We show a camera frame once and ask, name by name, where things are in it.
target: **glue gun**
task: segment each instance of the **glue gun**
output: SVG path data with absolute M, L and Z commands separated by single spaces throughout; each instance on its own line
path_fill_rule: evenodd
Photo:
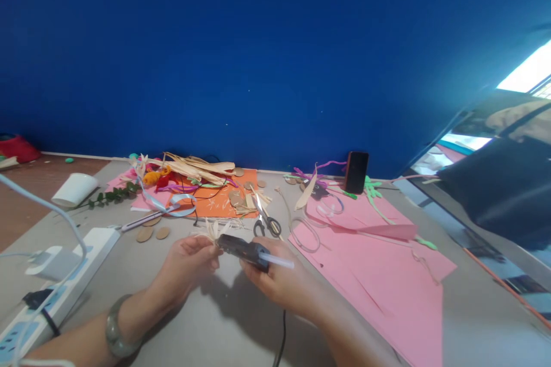
M 294 262 L 270 254 L 268 249 L 258 243 L 247 242 L 242 238 L 222 234 L 218 238 L 218 247 L 224 252 L 241 258 L 262 272 L 268 272 L 268 262 L 287 268 L 294 268 Z

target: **table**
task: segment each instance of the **table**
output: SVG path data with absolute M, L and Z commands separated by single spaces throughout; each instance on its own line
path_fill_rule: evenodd
M 113 161 L 96 177 L 105 183 L 125 171 L 128 164 Z M 266 194 L 273 197 L 270 215 L 278 218 L 288 236 L 287 212 L 280 186 L 290 205 L 300 196 L 297 185 L 288 185 L 281 174 L 259 172 L 267 182 Z M 424 211 L 412 204 L 399 190 L 381 189 L 383 195 L 404 215 L 420 226 L 420 235 L 439 246 L 440 251 L 458 265 L 444 284 L 444 366 L 543 366 L 551 360 L 551 339 L 544 327 L 525 311 L 518 301 L 497 285 L 492 277 L 471 260 L 445 231 Z M 93 227 L 123 224 L 143 213 L 131 212 L 129 202 L 71 212 L 85 235 Z M 193 221 L 163 218 L 157 227 L 168 226 L 170 236 L 138 244 L 136 232 L 121 237 L 104 261 L 82 299 L 61 326 L 67 331 L 109 308 L 123 294 L 145 288 L 154 278 L 173 241 L 195 231 Z M 253 220 L 245 226 L 252 229 Z M 249 229 L 235 235 L 252 239 Z M 35 251 L 50 245 L 73 248 L 76 241 L 68 225 L 55 213 L 48 214 L 18 239 L 8 252 Z M 321 275 L 295 251 L 299 259 L 318 278 Z M 0 319 L 5 327 L 20 310 L 20 300 L 43 284 L 42 280 L 22 276 L 26 268 L 20 257 L 2 261 L 0 282 Z M 244 277 L 237 258 L 224 254 L 220 270 L 204 287 L 190 294 L 183 309 L 157 328 L 133 361 L 136 367 L 152 365 L 269 366 L 281 343 L 281 309 L 271 304 Z M 310 323 L 288 315 L 287 343 L 282 366 L 332 366 L 334 362 L 319 333 Z M 372 327 L 361 318 L 366 328 Z M 381 346 L 390 346 L 377 334 Z
M 404 176 L 415 174 L 416 172 L 413 169 L 410 169 L 404 173 Z M 476 225 L 468 217 L 461 204 L 454 200 L 436 183 L 429 183 L 425 185 L 423 184 L 425 181 L 423 178 L 412 178 L 408 181 L 428 196 L 425 201 L 419 203 L 420 207 L 424 208 L 431 202 L 435 202 L 437 205 L 440 205 L 446 212 L 448 212 L 466 228 L 482 237 L 486 242 L 506 256 L 527 275 L 532 277 L 548 291 L 551 291 L 551 268 L 538 259 L 538 257 L 518 246 L 516 243 Z

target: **black scissors handle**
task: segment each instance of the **black scissors handle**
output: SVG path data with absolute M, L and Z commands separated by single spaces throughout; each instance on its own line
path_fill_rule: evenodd
M 268 231 L 270 231 L 270 234 L 274 238 L 279 238 L 281 235 L 281 225 L 277 220 L 270 217 L 263 217 L 259 218 L 255 223 L 253 227 L 253 234 L 254 236 L 260 236 L 257 234 L 257 228 L 260 229 L 260 232 L 262 232 L 262 236 L 266 236 L 266 227 L 264 226 L 264 223 L 262 222 L 262 219 L 266 221 L 266 225 L 268 227 Z

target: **hand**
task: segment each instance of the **hand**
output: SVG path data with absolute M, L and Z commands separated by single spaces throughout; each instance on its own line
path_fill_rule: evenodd
M 283 241 L 256 237 L 253 242 L 262 244 L 272 255 L 294 262 L 294 269 L 270 264 L 266 274 L 241 260 L 241 267 L 247 277 L 274 303 L 315 322 L 319 312 L 323 311 L 321 301 L 327 294 L 324 287 L 304 268 Z
M 176 241 L 146 294 L 169 308 L 182 304 L 200 278 L 220 267 L 221 254 L 222 250 L 203 236 Z

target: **wooden floor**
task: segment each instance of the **wooden floor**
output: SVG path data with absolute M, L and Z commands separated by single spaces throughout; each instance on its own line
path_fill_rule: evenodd
M 32 163 L 23 163 L 2 172 L 7 178 L 29 192 L 49 201 L 73 172 L 95 175 L 109 161 L 74 158 L 65 163 L 65 157 L 43 155 Z M 0 252 L 44 218 L 50 210 L 0 183 Z

